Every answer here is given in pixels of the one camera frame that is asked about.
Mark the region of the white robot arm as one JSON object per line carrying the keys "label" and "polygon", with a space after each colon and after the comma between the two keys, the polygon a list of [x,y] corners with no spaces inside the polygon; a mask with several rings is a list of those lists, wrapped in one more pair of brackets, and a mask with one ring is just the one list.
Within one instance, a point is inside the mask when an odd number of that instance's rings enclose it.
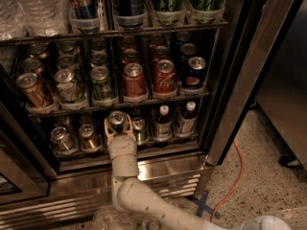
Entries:
{"label": "white robot arm", "polygon": [[292,230],[284,220],[275,216],[261,216],[225,229],[185,212],[137,178],[137,144],[128,114],[111,111],[105,118],[105,133],[112,163],[112,203],[118,211],[148,215],[171,230]]}

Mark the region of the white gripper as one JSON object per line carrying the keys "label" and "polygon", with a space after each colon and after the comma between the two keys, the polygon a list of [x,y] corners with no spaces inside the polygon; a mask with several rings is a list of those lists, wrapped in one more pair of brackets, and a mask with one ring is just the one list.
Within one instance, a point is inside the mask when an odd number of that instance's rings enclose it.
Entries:
{"label": "white gripper", "polygon": [[126,114],[126,120],[125,133],[127,135],[118,136],[115,136],[115,131],[109,124],[109,121],[107,119],[104,120],[106,143],[108,144],[107,150],[111,160],[124,155],[137,155],[137,144],[133,139],[132,120],[129,114]]}

